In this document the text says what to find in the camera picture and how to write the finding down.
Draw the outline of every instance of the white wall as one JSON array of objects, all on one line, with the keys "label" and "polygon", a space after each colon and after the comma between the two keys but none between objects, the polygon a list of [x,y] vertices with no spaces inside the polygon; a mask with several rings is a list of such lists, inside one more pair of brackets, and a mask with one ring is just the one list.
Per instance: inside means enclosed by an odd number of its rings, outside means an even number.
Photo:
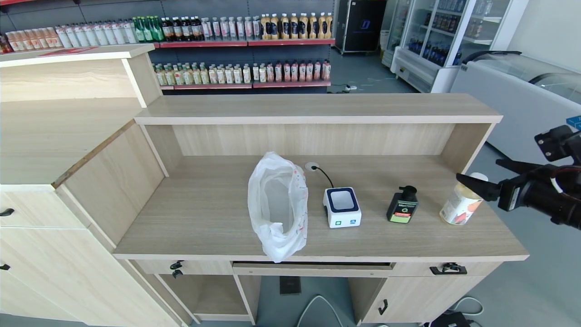
[{"label": "white wall", "polygon": [[581,0],[530,0],[508,49],[581,72]]}]

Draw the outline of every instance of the counter top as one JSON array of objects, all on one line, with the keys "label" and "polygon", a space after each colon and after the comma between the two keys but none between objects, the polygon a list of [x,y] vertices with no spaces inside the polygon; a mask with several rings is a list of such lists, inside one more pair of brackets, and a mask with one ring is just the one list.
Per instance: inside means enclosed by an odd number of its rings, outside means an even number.
[{"label": "counter top", "polygon": [[43,63],[55,63],[55,62],[73,62],[73,61],[88,61],[101,59],[128,59],[144,54],[154,49],[155,47],[153,46],[153,44],[123,44],[123,45],[106,45],[104,47],[96,47],[77,54],[42,56],[44,54],[48,54],[50,52],[55,52],[63,49],[14,52],[11,54],[4,54],[0,56],[0,68],[40,65]]},{"label": "counter top", "polygon": [[498,123],[502,116],[468,94],[166,95],[142,125]]},{"label": "counter top", "polygon": [[[447,262],[519,261],[527,251],[488,204],[468,224],[443,222],[438,212],[455,184],[439,156],[288,156],[316,161],[340,186],[352,186],[361,226],[330,229],[322,207],[329,187],[320,172],[305,172],[309,188],[307,244],[288,261]],[[114,251],[122,259],[268,261],[252,230],[248,178],[260,157],[183,157],[144,206]],[[418,189],[408,224],[388,222],[398,186]]]},{"label": "counter top", "polygon": [[0,184],[51,184],[129,122],[136,98],[2,104]]}]

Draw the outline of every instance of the gray floor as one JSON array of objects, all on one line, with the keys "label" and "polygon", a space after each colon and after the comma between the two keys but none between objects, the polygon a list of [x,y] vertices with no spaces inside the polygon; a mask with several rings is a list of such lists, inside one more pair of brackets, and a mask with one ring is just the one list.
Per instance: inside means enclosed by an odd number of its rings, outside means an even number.
[{"label": "gray floor", "polygon": [[[393,80],[393,75],[381,66],[376,56],[332,56],[331,62],[333,82],[352,83],[362,88],[359,92],[374,93],[381,92],[381,89],[383,92],[413,91],[404,82]],[[493,150],[484,147],[470,171],[482,172],[496,182],[512,176],[511,172],[494,164],[497,158]],[[553,225],[547,216],[531,209],[504,212],[495,205],[493,207],[529,250],[530,258],[524,262],[503,264],[469,293],[480,299],[485,307],[484,313],[474,317],[474,320],[483,327],[581,326],[581,310],[578,309],[581,303],[581,283],[578,278],[581,260],[577,251],[581,248],[581,232]],[[333,304],[343,326],[354,326],[352,305],[344,279],[303,278],[302,286],[301,295],[280,296],[278,279],[264,278],[258,326],[296,326],[304,306],[315,294],[322,294]],[[477,308],[467,305],[461,309],[470,311]],[[84,324],[0,315],[0,326],[82,327]],[[250,324],[205,322],[201,326],[247,327]],[[331,309],[323,301],[317,300],[303,318],[302,326],[339,325]],[[415,327],[415,324],[390,324],[390,327]]]}]

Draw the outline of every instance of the white plastic bag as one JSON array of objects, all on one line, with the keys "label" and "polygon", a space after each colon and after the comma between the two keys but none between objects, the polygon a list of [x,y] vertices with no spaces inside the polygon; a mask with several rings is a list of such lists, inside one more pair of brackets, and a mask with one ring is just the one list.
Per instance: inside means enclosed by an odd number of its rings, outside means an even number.
[{"label": "white plastic bag", "polygon": [[248,211],[252,229],[272,261],[287,259],[307,243],[308,197],[303,170],[266,152],[248,181]]}]

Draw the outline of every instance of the robotic arm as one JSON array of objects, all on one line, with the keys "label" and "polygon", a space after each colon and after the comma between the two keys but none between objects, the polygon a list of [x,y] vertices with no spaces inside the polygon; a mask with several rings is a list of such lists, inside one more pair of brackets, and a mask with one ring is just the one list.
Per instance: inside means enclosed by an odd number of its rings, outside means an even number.
[{"label": "robotic arm", "polygon": [[485,201],[498,200],[498,207],[512,211],[531,207],[551,216],[558,225],[581,229],[581,131],[572,132],[562,125],[535,136],[535,141],[550,162],[566,157],[573,165],[538,165],[499,159],[496,164],[519,174],[498,184],[456,174],[456,179]]}]

